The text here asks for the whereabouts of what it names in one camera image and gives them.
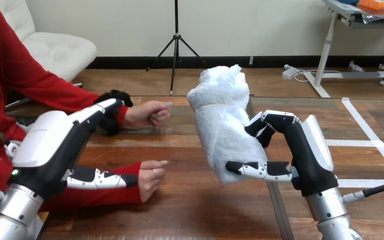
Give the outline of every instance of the black baseboard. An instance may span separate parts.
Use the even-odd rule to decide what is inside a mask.
[[[317,68],[320,56],[254,56],[250,64],[249,56],[205,56],[199,58],[180,57],[176,65],[178,69],[209,69],[217,66],[233,66],[238,64],[242,68],[283,68],[285,64],[295,68]],[[149,67],[155,60],[152,56],[99,56],[88,69],[143,69]],[[360,67],[375,67],[384,64],[384,56],[329,56],[326,67],[347,67],[351,61]],[[173,57],[161,57],[153,69],[171,69]]]

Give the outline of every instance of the desk leg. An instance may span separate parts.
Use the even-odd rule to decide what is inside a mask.
[[[328,60],[329,51],[331,50],[332,39],[334,36],[335,25],[338,19],[338,13],[332,13],[332,20],[330,21],[329,32],[327,33],[326,41],[324,42],[323,51],[321,52],[320,63],[318,64],[317,74],[315,75],[314,85],[320,87],[322,76],[325,72],[326,61]]]

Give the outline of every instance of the tripod leg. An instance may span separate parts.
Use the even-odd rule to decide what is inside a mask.
[[[174,46],[173,70],[171,72],[170,95],[173,95],[173,84],[175,82],[175,74],[176,74],[176,62],[177,62],[177,56],[179,54],[178,48],[179,48],[179,39],[176,39],[175,46]]]
[[[186,43],[185,40],[183,40],[183,38],[180,38],[180,40],[186,45],[186,47],[188,47],[188,48],[192,51],[193,54],[195,54],[198,58],[201,59],[202,62],[204,62],[204,59],[203,59],[202,57],[200,57],[200,56],[198,55],[198,53],[197,53],[196,51],[194,51],[194,50],[192,49],[192,47],[189,46],[189,44]]]
[[[175,40],[175,38],[173,37],[171,39],[171,41],[167,44],[167,46],[164,47],[164,49],[159,53],[159,55],[155,58],[154,62],[151,64],[151,66],[149,66],[146,71],[148,71],[152,66],[154,66],[154,64],[157,62],[157,60],[161,57],[161,55],[163,55],[163,53],[167,50],[167,48],[170,46],[170,44],[172,44],[172,42]]]
[[[178,40],[178,39],[177,39],[177,47],[176,47],[176,50],[177,50],[177,54],[176,54],[177,63],[180,63],[180,57],[179,57],[179,40]]]

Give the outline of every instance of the wooden table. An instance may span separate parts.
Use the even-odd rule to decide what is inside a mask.
[[[266,182],[219,183],[201,148],[187,99],[143,97],[134,102],[148,100],[173,103],[164,132],[148,128],[111,138],[94,135],[79,164],[111,170],[137,161],[169,160],[159,191],[143,205],[50,213],[42,239],[282,239]]]
[[[164,132],[143,129],[111,138],[94,135],[79,163],[111,170],[136,161],[169,160],[160,190],[143,205],[50,213],[43,240],[278,240],[288,228],[293,236],[284,239],[321,239],[305,199],[291,184],[279,184],[276,195],[277,184],[269,183],[270,195],[268,183],[257,179],[230,185],[219,183],[205,159],[193,111],[185,97],[133,99],[135,104],[148,100],[173,102],[172,120]],[[370,140],[340,99],[254,97],[251,103],[250,115],[271,109],[292,112],[304,121],[314,114],[327,140]],[[351,103],[384,143],[384,100]],[[10,114],[33,115],[40,111],[43,110],[25,113],[14,109]],[[363,184],[369,184],[367,180],[384,180],[384,157],[376,147],[329,149],[339,180],[350,180],[348,186],[340,188],[343,195],[362,189],[353,187],[352,180]],[[292,157],[280,133],[273,136],[267,152],[271,161],[290,161]],[[352,203],[348,210],[351,225],[365,240],[384,239],[384,192]],[[285,215],[283,224],[280,219]]]

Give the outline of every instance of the white leather chair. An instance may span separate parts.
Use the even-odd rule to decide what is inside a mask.
[[[0,0],[0,11],[33,58],[46,71],[67,82],[72,81],[97,56],[95,44],[84,38],[60,33],[36,32],[26,0]],[[5,108],[27,101],[26,98]]]

